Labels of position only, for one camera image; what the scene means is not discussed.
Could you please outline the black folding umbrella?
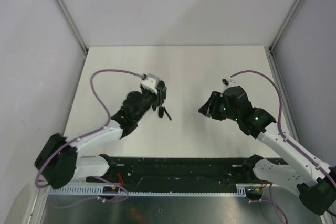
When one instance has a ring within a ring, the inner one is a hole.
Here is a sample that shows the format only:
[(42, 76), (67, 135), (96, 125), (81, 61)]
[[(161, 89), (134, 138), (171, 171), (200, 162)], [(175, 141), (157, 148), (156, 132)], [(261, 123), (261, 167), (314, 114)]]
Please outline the black folding umbrella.
[(172, 120), (172, 117), (169, 115), (166, 107), (164, 106), (158, 107), (158, 117), (163, 118), (164, 116), (167, 116), (170, 121)]

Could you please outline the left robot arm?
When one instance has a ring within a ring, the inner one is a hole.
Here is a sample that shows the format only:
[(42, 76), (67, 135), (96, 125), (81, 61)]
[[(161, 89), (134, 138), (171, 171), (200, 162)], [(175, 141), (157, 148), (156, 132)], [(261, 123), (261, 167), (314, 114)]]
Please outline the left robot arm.
[(85, 157), (88, 149), (130, 135), (149, 109), (160, 109), (167, 87), (162, 80), (146, 77), (140, 91), (128, 93), (119, 111), (108, 118), (106, 125), (74, 138), (53, 134), (36, 158), (34, 165), (53, 189), (64, 187), (78, 178), (104, 176), (111, 169), (112, 159), (106, 154)]

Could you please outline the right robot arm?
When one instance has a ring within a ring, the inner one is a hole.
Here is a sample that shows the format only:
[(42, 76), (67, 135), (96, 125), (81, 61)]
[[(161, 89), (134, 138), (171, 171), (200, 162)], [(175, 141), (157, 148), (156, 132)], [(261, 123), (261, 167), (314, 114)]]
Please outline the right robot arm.
[(250, 158), (255, 176), (279, 185), (298, 196), (316, 215), (323, 215), (335, 202), (335, 168), (315, 157), (291, 136), (278, 129), (276, 119), (266, 110), (252, 106), (240, 86), (213, 91), (198, 112), (214, 120), (230, 119), (246, 135), (270, 147), (286, 165), (273, 165), (263, 157)]

